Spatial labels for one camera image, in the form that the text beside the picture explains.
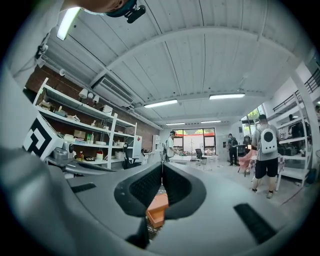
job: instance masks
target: fluorescent light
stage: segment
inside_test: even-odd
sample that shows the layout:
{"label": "fluorescent light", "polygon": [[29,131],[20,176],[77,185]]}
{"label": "fluorescent light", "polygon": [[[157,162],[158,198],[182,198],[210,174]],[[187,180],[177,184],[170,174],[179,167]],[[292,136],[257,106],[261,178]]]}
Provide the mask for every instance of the fluorescent light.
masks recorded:
{"label": "fluorescent light", "polygon": [[203,121],[201,124],[208,124],[208,123],[220,123],[221,120],[215,120],[215,121]]}
{"label": "fluorescent light", "polygon": [[245,93],[215,94],[211,95],[209,100],[242,98],[245,95]]}
{"label": "fluorescent light", "polygon": [[173,100],[168,100],[168,101],[163,101],[163,102],[158,102],[158,103],[153,103],[153,104],[147,104],[147,105],[144,105],[144,107],[149,109],[149,108],[170,105],[170,104],[175,104],[175,103],[178,103],[178,101],[176,99],[173,99]]}
{"label": "fluorescent light", "polygon": [[178,125],[185,125],[184,122],[177,122],[177,123],[167,123],[167,126],[178,126]]}
{"label": "fluorescent light", "polygon": [[61,25],[59,27],[58,34],[56,35],[62,41],[66,39],[69,28],[79,11],[79,7],[70,8],[66,11],[66,14],[64,15]]}

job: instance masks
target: window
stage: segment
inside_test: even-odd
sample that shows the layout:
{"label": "window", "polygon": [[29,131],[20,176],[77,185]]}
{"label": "window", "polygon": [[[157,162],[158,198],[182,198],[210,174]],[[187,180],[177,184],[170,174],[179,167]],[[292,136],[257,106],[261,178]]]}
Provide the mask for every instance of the window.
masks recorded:
{"label": "window", "polygon": [[259,118],[259,116],[260,116],[259,111],[258,111],[258,109],[256,108],[256,109],[254,109],[252,112],[250,112],[250,113],[248,114],[248,119],[249,119],[249,120],[256,120],[256,119]]}
{"label": "window", "polygon": [[243,128],[243,134],[244,136],[246,135],[251,135],[250,134],[250,128],[248,123],[242,123],[242,128]]}
{"label": "window", "polygon": [[258,106],[258,112],[260,115],[265,115],[264,107],[262,105]]}
{"label": "window", "polygon": [[205,155],[216,154],[215,128],[174,131],[174,147],[181,148],[187,155],[196,155],[196,149],[201,149]]}
{"label": "window", "polygon": [[260,105],[241,119],[244,136],[254,134],[255,130],[257,129],[255,120],[257,120],[259,116],[263,114],[265,114],[264,107]]}
{"label": "window", "polygon": [[196,149],[204,148],[204,131],[203,129],[184,130],[183,133],[183,151],[187,155],[196,155]]}

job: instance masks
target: black shorts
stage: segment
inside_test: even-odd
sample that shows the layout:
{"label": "black shorts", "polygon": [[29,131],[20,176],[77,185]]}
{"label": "black shorts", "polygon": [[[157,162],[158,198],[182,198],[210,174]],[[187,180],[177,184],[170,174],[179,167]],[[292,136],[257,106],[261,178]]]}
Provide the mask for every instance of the black shorts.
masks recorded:
{"label": "black shorts", "polygon": [[269,177],[275,177],[278,175],[278,158],[265,161],[256,161],[255,177],[257,179],[261,179],[266,174]]}

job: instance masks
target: cable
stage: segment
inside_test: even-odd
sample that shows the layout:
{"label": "cable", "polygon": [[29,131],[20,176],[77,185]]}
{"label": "cable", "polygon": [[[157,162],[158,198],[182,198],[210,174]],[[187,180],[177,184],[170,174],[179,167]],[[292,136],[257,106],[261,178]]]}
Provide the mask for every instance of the cable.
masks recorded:
{"label": "cable", "polygon": [[287,203],[288,201],[290,201],[292,198],[294,198],[301,190],[303,189],[303,187],[301,187],[297,193],[295,193],[293,196],[291,196],[287,201],[285,201],[284,203],[282,203],[280,206],[283,206],[285,203]]}

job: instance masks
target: shelf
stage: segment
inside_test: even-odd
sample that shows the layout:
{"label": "shelf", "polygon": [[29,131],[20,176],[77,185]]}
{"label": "shelf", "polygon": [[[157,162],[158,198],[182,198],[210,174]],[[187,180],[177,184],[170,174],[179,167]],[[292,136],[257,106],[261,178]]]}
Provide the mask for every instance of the shelf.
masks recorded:
{"label": "shelf", "polygon": [[91,147],[91,148],[102,148],[102,149],[108,149],[108,145],[99,145],[99,144],[89,144],[89,143],[81,143],[81,142],[72,142],[69,140],[65,140],[67,142],[72,143],[75,146],[82,146],[82,147]]}
{"label": "shelf", "polygon": [[[119,162],[124,162],[124,159],[111,159],[111,163],[119,163]],[[108,161],[106,160],[95,160],[95,161],[83,161],[88,164],[92,165],[106,165]]]}
{"label": "shelf", "polygon": [[[113,149],[121,149],[121,150],[124,149],[123,146],[112,146],[112,148],[113,148]],[[132,150],[133,148],[134,148],[133,146],[128,146],[128,147],[127,147],[128,150]]]}
{"label": "shelf", "polygon": [[[81,142],[73,142],[73,141],[69,141],[67,139],[65,139],[66,142],[70,142],[73,145],[76,146],[83,146],[83,147],[91,147],[91,148],[102,148],[102,149],[108,149],[109,146],[108,145],[99,145],[99,144],[88,144],[88,143],[81,143]],[[113,149],[121,149],[123,150],[124,147],[123,146],[112,146]]]}
{"label": "shelf", "polygon": [[95,127],[95,126],[91,126],[89,124],[85,124],[83,122],[77,122],[75,120],[63,117],[63,116],[55,114],[55,113],[53,113],[53,112],[51,112],[49,110],[45,110],[40,106],[35,106],[35,107],[39,112],[41,112],[45,116],[47,116],[49,118],[52,118],[52,119],[55,119],[57,121],[60,121],[60,122],[63,122],[63,123],[66,123],[66,124],[69,124],[69,125],[72,125],[72,126],[85,128],[85,129],[91,130],[91,131],[98,131],[98,132],[104,132],[104,133],[110,132],[109,130],[106,130],[106,129],[98,128],[98,127]]}
{"label": "shelf", "polygon": [[291,142],[298,142],[298,141],[302,141],[305,140],[306,137],[299,137],[299,138],[289,138],[289,139],[284,139],[284,140],[280,140],[279,144],[285,144],[285,143],[291,143]]}
{"label": "shelf", "polygon": [[116,119],[116,125],[117,126],[123,126],[123,127],[136,127],[135,124],[129,123],[127,121],[123,121],[121,119]]}
{"label": "shelf", "polygon": [[79,112],[82,112],[94,118],[103,119],[103,120],[114,118],[111,114],[103,113],[91,106],[83,104],[80,101],[72,97],[69,97],[58,90],[53,89],[47,84],[43,86],[43,89],[45,90],[45,93],[49,99],[54,100],[55,102],[58,102],[72,109],[75,109]]}
{"label": "shelf", "polygon": [[299,180],[304,180],[307,173],[305,173],[305,170],[301,168],[284,167],[284,170],[281,172],[281,175]]}
{"label": "shelf", "polygon": [[290,122],[284,123],[284,124],[280,125],[280,126],[278,127],[278,129],[281,129],[281,128],[283,128],[283,127],[290,126],[290,125],[293,125],[293,124],[295,124],[295,123],[301,122],[302,119],[303,119],[302,117],[299,117],[299,118],[297,118],[297,119],[295,119],[295,120],[292,120],[292,121],[290,121]]}
{"label": "shelf", "polygon": [[305,156],[301,155],[283,155],[284,159],[294,159],[294,160],[306,160]]}
{"label": "shelf", "polygon": [[116,132],[116,131],[114,132],[114,135],[121,136],[121,137],[131,137],[131,138],[135,137],[134,135],[129,135],[129,134],[120,133],[120,132]]}

